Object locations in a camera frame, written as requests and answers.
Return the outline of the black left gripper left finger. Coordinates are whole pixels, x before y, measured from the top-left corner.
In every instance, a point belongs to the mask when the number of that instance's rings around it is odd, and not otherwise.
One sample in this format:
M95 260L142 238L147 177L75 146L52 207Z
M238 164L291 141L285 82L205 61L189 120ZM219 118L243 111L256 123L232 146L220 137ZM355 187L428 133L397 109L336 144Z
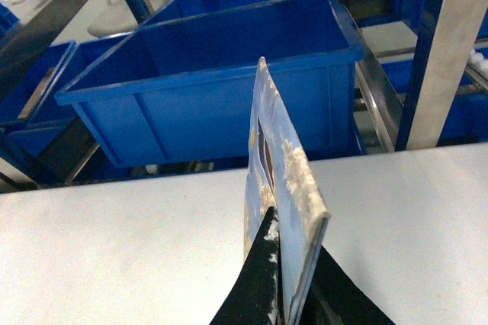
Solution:
M270 207L230 293L212 324L276 324L279 316L279 229Z

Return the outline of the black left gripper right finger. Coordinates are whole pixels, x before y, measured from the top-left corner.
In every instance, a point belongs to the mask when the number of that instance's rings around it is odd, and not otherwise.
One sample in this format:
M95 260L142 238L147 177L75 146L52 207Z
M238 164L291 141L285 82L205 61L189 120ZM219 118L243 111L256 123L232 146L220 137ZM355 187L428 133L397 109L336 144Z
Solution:
M303 307L304 324L392 324L322 248Z

